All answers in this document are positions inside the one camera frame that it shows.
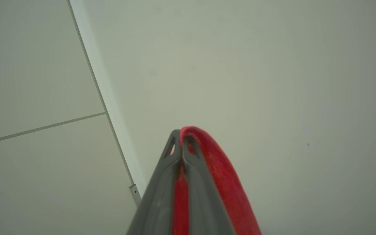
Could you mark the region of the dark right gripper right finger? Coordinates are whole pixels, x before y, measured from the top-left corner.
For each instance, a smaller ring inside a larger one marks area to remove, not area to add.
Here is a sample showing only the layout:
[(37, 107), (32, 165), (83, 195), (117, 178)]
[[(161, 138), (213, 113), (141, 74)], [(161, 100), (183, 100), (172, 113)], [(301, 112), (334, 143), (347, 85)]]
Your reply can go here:
[(189, 187), (189, 234), (236, 235), (214, 179), (194, 137), (184, 137), (182, 160)]

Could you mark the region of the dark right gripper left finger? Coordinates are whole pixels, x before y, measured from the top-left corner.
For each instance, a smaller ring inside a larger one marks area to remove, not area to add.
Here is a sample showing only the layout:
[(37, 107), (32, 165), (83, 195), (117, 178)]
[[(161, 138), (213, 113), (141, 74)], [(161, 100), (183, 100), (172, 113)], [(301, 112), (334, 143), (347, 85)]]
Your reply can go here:
[(173, 130), (126, 235), (173, 235), (174, 194), (180, 175), (180, 130)]

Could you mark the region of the red Bulls jersey shirt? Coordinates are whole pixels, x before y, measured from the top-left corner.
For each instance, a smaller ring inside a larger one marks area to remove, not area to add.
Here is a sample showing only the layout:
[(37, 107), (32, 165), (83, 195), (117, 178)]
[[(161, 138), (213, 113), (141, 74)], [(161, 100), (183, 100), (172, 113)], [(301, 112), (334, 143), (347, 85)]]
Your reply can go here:
[[(180, 140), (186, 136), (192, 136), (198, 142), (237, 235), (262, 235), (239, 177), (218, 143), (205, 130), (195, 126), (180, 130)], [(173, 235), (189, 235), (188, 196), (188, 182), (180, 173), (175, 184)]]

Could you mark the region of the grey metal wall rail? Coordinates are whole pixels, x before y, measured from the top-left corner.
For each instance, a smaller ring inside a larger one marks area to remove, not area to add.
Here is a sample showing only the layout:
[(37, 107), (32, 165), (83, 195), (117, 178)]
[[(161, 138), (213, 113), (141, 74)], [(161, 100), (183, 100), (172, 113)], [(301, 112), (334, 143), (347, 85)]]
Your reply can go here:
[(103, 110), (108, 119), (116, 146), (130, 181), (129, 191), (133, 196), (136, 206), (139, 206), (146, 189), (146, 182), (137, 161), (134, 145), (130, 140), (123, 112), (121, 111), (121, 105), (115, 93), (116, 89), (107, 69), (101, 44), (97, 40), (95, 30), (91, 24), (85, 1), (67, 0), (67, 3), (88, 67), (103, 105)]

